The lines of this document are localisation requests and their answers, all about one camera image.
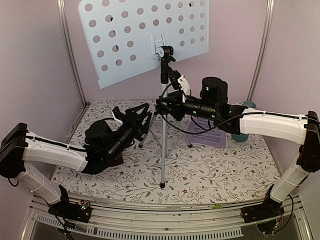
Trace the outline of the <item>purple sheet music page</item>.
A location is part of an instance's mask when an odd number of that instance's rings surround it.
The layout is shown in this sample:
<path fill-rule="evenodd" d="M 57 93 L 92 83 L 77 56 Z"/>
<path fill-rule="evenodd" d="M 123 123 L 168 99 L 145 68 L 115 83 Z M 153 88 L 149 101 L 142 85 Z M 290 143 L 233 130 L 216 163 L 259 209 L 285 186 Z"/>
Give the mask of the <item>purple sheet music page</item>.
<path fill-rule="evenodd" d="M 212 121 L 209 121 L 210 125 L 208 125 L 207 119 L 199 117 L 194 117 L 193 119 L 200 127 L 191 121 L 187 130 L 190 133 L 198 133 L 214 126 Z M 218 128 L 203 134 L 188 134 L 187 138 L 191 143 L 194 144 L 201 144 L 215 148 L 226 148 L 228 146 L 227 133 Z"/>

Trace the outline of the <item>light blue music stand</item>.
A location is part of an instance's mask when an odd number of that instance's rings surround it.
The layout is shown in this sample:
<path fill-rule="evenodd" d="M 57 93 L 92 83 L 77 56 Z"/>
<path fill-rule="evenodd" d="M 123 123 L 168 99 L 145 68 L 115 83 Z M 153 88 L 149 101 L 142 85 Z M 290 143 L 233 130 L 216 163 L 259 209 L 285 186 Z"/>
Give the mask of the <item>light blue music stand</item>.
<path fill-rule="evenodd" d="M 96 80 L 88 99 L 157 97 L 169 59 L 194 86 L 209 52 L 207 0 L 81 0 L 77 6 Z"/>

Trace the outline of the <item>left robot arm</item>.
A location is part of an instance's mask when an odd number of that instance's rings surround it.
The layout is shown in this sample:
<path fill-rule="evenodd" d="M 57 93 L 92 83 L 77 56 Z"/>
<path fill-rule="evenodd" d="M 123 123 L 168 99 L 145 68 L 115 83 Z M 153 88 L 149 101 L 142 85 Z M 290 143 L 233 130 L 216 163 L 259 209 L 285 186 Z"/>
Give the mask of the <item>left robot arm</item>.
<path fill-rule="evenodd" d="M 62 186 L 53 184 L 31 163 L 42 162 L 63 166 L 83 174 L 96 175 L 110 167 L 123 164 L 122 153 L 135 140 L 142 141 L 148 132 L 152 113 L 149 104 L 126 109 L 112 110 L 111 120 L 120 122 L 113 131 L 108 118 L 95 121 L 85 131 L 85 144 L 70 144 L 46 139 L 28 131 L 27 124 L 18 123 L 0 145 L 0 175 L 16 179 L 32 192 L 41 196 L 63 216 L 74 213 L 74 205 Z"/>

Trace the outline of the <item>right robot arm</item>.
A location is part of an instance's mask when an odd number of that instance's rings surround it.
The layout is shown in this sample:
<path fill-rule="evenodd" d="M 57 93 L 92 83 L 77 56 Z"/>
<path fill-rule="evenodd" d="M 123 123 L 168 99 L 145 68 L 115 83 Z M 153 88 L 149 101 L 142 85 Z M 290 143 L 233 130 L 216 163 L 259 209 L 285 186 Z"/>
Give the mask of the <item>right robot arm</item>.
<path fill-rule="evenodd" d="M 314 111 L 308 114 L 267 112 L 244 105 L 228 104 L 228 84 L 218 77 L 202 79 L 200 98 L 191 96 L 184 76 L 174 81 L 174 92 L 156 100 L 157 110 L 181 121 L 194 116 L 213 122 L 214 128 L 234 135 L 262 135 L 288 140 L 300 145 L 296 160 L 269 189 L 259 206 L 262 218 L 278 210 L 278 203 L 309 176 L 320 169 L 320 122 Z"/>

